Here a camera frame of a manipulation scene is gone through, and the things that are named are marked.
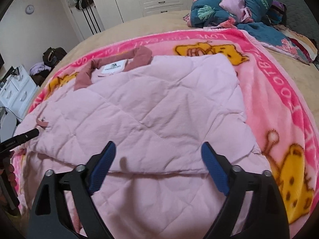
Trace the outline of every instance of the dark backpack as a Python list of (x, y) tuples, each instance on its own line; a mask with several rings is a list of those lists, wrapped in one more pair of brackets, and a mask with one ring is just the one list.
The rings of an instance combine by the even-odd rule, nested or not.
[(43, 53), (43, 62), (46, 66), (54, 68), (66, 56), (66, 54), (66, 51), (61, 47), (50, 47)]

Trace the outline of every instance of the beige bed sheet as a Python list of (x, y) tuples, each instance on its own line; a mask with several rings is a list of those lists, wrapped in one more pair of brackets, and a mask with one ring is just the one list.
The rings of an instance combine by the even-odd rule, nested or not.
[[(40, 91), (58, 69), (92, 50), (139, 36), (181, 29), (192, 29), (187, 27), (186, 22), (183, 20), (183, 16), (188, 12), (189, 11), (168, 12), (140, 18), (117, 25), (88, 38), (77, 45), (63, 58), (42, 84)], [(286, 55), (270, 50), (269, 52), (294, 80), (313, 113), (317, 126), (319, 126), (319, 71), (313, 64), (306, 65)]]

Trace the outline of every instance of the white drawer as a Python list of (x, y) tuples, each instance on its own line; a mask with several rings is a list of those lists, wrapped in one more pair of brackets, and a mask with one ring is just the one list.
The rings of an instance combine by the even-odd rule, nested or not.
[(146, 17), (148, 15), (160, 14), (160, 13), (172, 12), (172, 11), (181, 11), (181, 5), (165, 6), (161, 8), (155, 8), (155, 9), (145, 9), (143, 11), (143, 16)]
[(20, 74), (13, 75), (11, 80), (13, 84), (17, 87), (17, 89), (20, 91), (24, 86), (25, 82), (28, 80), (29, 75), (23, 66), (18, 66), (18, 68)]
[(0, 101), (5, 107), (9, 107), (17, 97), (18, 90), (11, 81), (7, 81), (0, 91)]
[(22, 117), (22, 114), (25, 112), (26, 107), (28, 107), (29, 101), (32, 98), (35, 89), (36, 84), (29, 76), (27, 82), (22, 87), (19, 95), (10, 107), (10, 110), (12, 110), (14, 114), (16, 114), (19, 118)]
[(182, 4), (182, 0), (152, 0), (152, 1), (140, 1), (141, 7), (143, 9), (153, 9), (153, 8), (159, 8), (163, 6), (169, 6), (169, 5), (177, 5)]

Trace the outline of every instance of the clothing label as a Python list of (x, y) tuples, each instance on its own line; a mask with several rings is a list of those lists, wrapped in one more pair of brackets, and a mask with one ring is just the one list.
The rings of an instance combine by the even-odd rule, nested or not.
[(126, 63), (127, 63), (127, 59), (124, 59), (124, 60), (120, 60), (108, 65), (102, 66), (101, 74), (105, 75), (105, 74), (114, 74), (116, 72), (121, 72), (124, 70)]

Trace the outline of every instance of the metal screw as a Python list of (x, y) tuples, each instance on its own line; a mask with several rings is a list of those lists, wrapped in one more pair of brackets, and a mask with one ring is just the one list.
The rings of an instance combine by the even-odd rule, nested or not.
[(234, 172), (240, 172), (240, 171), (241, 171), (241, 167), (240, 167), (239, 165), (234, 165), (234, 166), (232, 167), (232, 170), (233, 170)]
[(76, 170), (77, 172), (82, 172), (82, 171), (85, 170), (85, 165), (80, 164), (80, 165), (78, 165), (78, 166), (75, 168), (75, 170)]
[(51, 176), (52, 174), (54, 174), (53, 170), (47, 170), (45, 176)]
[(263, 174), (264, 174), (265, 176), (267, 176), (267, 177), (272, 176), (272, 173), (271, 173), (270, 171), (268, 171), (268, 170), (264, 170), (264, 171), (263, 171)]

